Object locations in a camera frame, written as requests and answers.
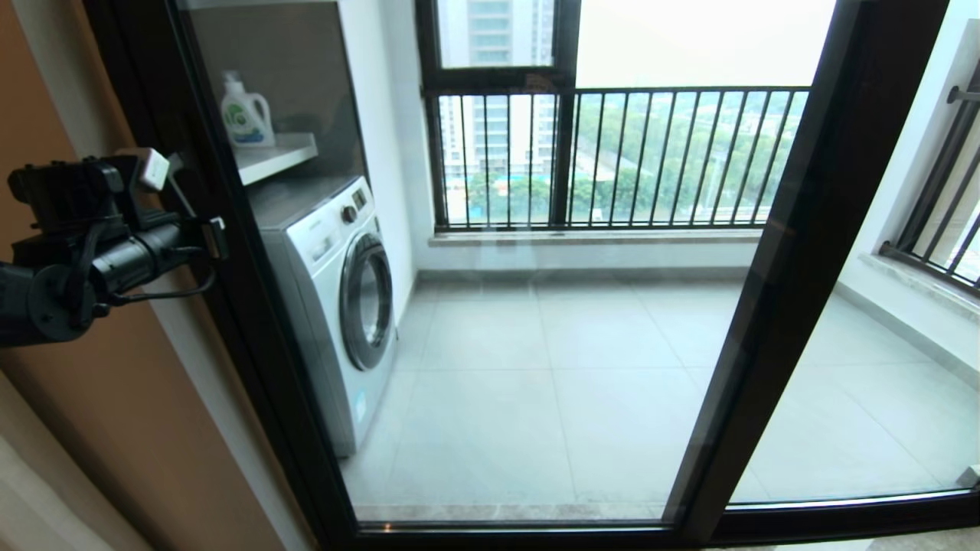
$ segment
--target washing machine door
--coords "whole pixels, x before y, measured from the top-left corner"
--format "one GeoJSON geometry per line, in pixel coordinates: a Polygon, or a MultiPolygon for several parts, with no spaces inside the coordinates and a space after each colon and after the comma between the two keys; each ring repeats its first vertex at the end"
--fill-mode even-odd
{"type": "Polygon", "coordinates": [[[392,328],[391,269],[381,240],[372,233],[355,238],[347,251],[340,284],[340,324],[344,348],[362,371],[376,366],[392,328]]]}

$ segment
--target door frame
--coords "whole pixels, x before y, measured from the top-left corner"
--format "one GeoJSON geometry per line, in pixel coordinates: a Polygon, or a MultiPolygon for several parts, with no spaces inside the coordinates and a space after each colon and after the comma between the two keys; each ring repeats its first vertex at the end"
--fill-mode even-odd
{"type": "MultiPolygon", "coordinates": [[[[173,0],[84,4],[137,143],[165,155],[179,153],[187,170],[177,178],[188,200],[202,216],[226,222],[232,255],[218,268],[217,284],[205,299],[320,547],[653,549],[980,525],[976,488],[728,504],[857,236],[946,1],[838,3],[807,106],[810,116],[805,113],[791,150],[671,491],[671,528],[652,522],[359,524],[183,15],[173,0]],[[857,148],[859,136],[875,139],[857,148]],[[833,225],[810,223],[828,214],[833,225]]],[[[172,189],[163,199],[168,208],[179,204],[172,189]]],[[[194,267],[194,273],[199,280],[207,276],[205,267],[194,267]]]]}

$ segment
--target white bottle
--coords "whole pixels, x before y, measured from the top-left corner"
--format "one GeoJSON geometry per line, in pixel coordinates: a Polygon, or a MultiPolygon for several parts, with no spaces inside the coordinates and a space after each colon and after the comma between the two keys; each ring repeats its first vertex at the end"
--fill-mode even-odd
{"type": "Polygon", "coordinates": [[[225,94],[221,100],[221,120],[231,144],[235,147],[275,145],[269,102],[260,94],[246,92],[238,71],[223,74],[225,94]]]}

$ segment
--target black camera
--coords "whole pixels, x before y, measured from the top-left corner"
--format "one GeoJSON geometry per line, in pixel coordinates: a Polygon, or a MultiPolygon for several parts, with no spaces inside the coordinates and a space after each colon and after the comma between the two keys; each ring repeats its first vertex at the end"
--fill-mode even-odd
{"type": "Polygon", "coordinates": [[[167,160],[152,149],[121,153],[10,174],[41,234],[14,243],[13,264],[0,263],[0,346],[73,340],[113,306],[214,283],[212,272],[196,289],[124,295],[195,257],[223,260],[227,250],[220,218],[200,220],[186,202],[184,214],[140,205],[140,190],[159,192],[172,179],[167,160]]]}

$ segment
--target white washing machine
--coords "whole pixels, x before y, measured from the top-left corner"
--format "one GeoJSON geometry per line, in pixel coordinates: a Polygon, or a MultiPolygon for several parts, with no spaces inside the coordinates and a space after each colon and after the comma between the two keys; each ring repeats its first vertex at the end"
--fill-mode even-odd
{"type": "Polygon", "coordinates": [[[256,222],[339,457],[370,428],[394,362],[391,270],[363,177],[269,181],[256,222]]]}

